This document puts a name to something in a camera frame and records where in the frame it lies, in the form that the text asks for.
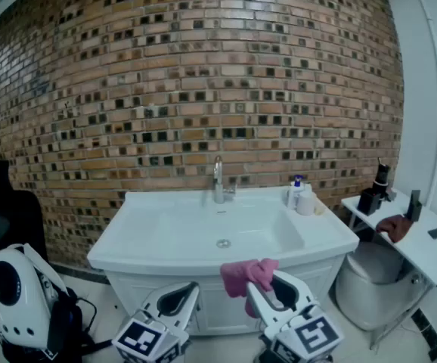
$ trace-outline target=sink cabinet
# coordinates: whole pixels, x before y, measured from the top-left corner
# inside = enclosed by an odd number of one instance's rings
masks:
[[[306,282],[321,303],[343,259],[344,254],[303,265],[280,267],[280,269]],[[251,318],[245,312],[246,299],[244,297],[230,298],[225,292],[222,278],[218,273],[217,275],[192,277],[135,275],[106,271],[106,275],[130,315],[133,315],[152,290],[178,282],[196,281],[200,284],[200,310],[197,311],[197,315],[189,325],[188,331],[191,335],[244,334],[259,330],[260,320]]]

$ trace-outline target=black chair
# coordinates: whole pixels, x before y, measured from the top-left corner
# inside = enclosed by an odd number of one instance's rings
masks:
[[[12,188],[8,167],[7,160],[0,160],[0,250],[28,243],[47,261],[39,200],[32,192]]]

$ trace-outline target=brick wall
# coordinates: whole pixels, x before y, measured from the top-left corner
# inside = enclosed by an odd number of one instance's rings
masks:
[[[403,80],[387,0],[19,0],[0,18],[0,159],[52,261],[127,190],[285,185],[338,209],[396,165]]]

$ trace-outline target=white sink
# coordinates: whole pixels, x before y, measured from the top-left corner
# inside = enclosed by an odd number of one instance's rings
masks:
[[[329,209],[301,216],[286,188],[238,190],[217,204],[212,191],[128,192],[88,254],[95,268],[156,275],[212,275],[223,262],[273,258],[298,265],[353,251],[358,238]]]

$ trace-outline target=black container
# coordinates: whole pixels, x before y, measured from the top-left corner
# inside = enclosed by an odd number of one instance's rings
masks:
[[[358,211],[365,215],[371,215],[380,205],[381,194],[376,193],[373,188],[366,188],[361,192],[360,202],[358,203]]]
[[[375,182],[381,185],[388,184],[388,172],[390,167],[386,164],[379,163]]]
[[[410,203],[408,204],[408,211],[405,214],[405,218],[412,222],[418,222],[420,219],[420,213],[422,212],[422,203],[420,199],[420,190],[413,190],[410,195]]]

